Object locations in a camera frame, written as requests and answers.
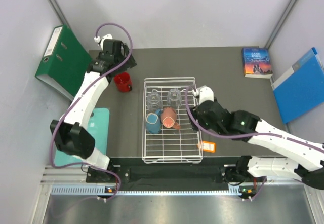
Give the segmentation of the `blue mug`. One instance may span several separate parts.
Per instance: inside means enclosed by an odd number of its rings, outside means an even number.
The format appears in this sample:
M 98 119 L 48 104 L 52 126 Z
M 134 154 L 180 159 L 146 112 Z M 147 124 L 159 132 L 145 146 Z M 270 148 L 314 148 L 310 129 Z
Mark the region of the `blue mug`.
M 161 131 L 162 110 L 158 109 L 154 113 L 149 113 L 145 119 L 145 128 L 150 134 L 159 134 Z

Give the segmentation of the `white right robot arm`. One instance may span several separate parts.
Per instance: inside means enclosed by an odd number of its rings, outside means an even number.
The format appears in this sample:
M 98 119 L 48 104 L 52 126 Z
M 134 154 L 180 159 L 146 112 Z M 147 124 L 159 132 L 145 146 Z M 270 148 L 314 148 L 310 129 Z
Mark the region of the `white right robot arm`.
M 216 100 L 187 106 L 187 114 L 195 131 L 214 137 L 243 141 L 278 153 L 279 157 L 241 156 L 224 179 L 248 181 L 251 178 L 276 176 L 301 181 L 323 190 L 323 145 L 303 140 L 275 128 L 248 111 L 229 112 Z

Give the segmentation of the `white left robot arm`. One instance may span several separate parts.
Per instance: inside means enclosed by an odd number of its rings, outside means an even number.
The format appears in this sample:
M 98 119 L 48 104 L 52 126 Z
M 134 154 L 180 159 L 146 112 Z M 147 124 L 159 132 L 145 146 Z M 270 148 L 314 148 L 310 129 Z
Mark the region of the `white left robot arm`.
M 94 40 L 101 51 L 89 64 L 70 108 L 59 120 L 52 120 L 50 130 L 58 151 L 98 168 L 98 177 L 108 182 L 114 178 L 115 170 L 110 158 L 96 148 L 94 137 L 87 131 L 88 122 L 112 79 L 136 66 L 136 61 L 127 44 L 111 34 Z

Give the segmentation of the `red mug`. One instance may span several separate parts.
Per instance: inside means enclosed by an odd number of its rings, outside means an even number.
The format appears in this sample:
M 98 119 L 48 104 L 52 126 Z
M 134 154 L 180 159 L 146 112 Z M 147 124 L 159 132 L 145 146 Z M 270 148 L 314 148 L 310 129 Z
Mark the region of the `red mug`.
M 127 72 L 122 72 L 114 77 L 114 82 L 120 92 L 126 93 L 132 91 L 132 81 Z

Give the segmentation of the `pink floral mug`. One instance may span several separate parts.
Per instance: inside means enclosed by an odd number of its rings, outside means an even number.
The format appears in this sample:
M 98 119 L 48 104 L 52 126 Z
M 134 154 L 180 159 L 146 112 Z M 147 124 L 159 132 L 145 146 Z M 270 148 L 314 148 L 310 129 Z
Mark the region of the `pink floral mug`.
M 166 107 L 161 114 L 161 122 L 166 128 L 181 129 L 180 124 L 177 122 L 177 113 L 171 107 Z

